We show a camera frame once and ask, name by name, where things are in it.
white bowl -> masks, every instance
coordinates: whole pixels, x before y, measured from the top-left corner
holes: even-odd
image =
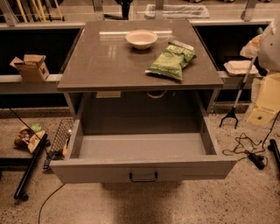
[[[156,42],[158,35],[153,31],[136,30],[131,31],[125,36],[126,40],[138,50],[144,50]]]

box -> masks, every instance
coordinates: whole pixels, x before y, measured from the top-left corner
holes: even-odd
[[[49,75],[45,58],[45,55],[26,54],[24,60],[16,57],[10,65],[19,71],[23,81],[42,82],[46,81],[46,78]]]

cabinet top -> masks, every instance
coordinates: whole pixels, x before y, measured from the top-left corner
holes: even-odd
[[[137,50],[125,40],[134,30],[150,30],[157,42]],[[183,69],[183,81],[145,73],[171,39],[194,47],[197,58]],[[87,22],[66,65],[58,89],[66,92],[221,88],[204,46],[188,20]]]

cable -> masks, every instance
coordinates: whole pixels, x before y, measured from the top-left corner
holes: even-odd
[[[239,150],[239,149],[243,149],[244,148],[244,144],[242,143],[242,140],[249,140],[250,143],[251,143],[251,146],[253,148],[252,151],[249,151],[249,150]],[[232,156],[233,154],[246,154],[247,156],[246,157],[242,157],[242,158],[239,158],[238,161],[241,161],[243,160],[244,158],[248,158],[249,157],[249,154],[252,154],[254,150],[257,149],[256,146],[260,145],[262,141],[260,141],[259,143],[255,143],[250,137],[248,137],[245,133],[241,133],[238,137],[235,138],[235,141],[237,142],[237,145],[234,147],[233,150],[223,150],[222,153],[225,155],[225,156]]]
[[[265,151],[265,149],[264,149],[265,141],[268,139],[270,133],[272,132],[272,130],[273,130],[273,128],[274,128],[274,125],[275,125],[275,123],[276,123],[276,121],[277,121],[277,118],[278,118],[279,114],[280,114],[280,111],[277,113],[277,115],[276,115],[276,117],[275,117],[275,119],[274,119],[274,121],[273,121],[273,123],[272,123],[272,125],[271,125],[271,127],[270,127],[269,133],[267,134],[267,136],[266,136],[266,137],[264,138],[264,140],[262,141],[262,151]]]
[[[39,212],[38,212],[38,224],[40,224],[40,219],[41,219],[41,212],[42,212],[42,209],[45,205],[45,203],[57,192],[59,191],[65,184],[61,185],[58,189],[56,189],[54,192],[52,192],[47,198],[46,200],[44,201],[44,203],[42,204]]]
[[[36,135],[35,131],[34,131],[29,125],[27,125],[27,123],[25,123],[24,120],[21,119],[21,118],[19,117],[19,115],[18,115],[11,107],[7,106],[7,104],[5,103],[5,101],[4,101],[3,99],[1,99],[1,101],[2,101],[3,105],[5,105],[5,106],[18,118],[18,120],[19,120],[21,123],[23,123],[31,132],[33,132],[33,134],[34,134],[39,140],[41,140],[41,138],[40,138],[38,135]]]

green snack bag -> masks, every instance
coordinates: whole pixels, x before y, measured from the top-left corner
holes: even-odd
[[[168,42],[168,46],[151,64],[147,72],[166,75],[182,81],[182,69],[195,58],[192,46],[173,40]]]

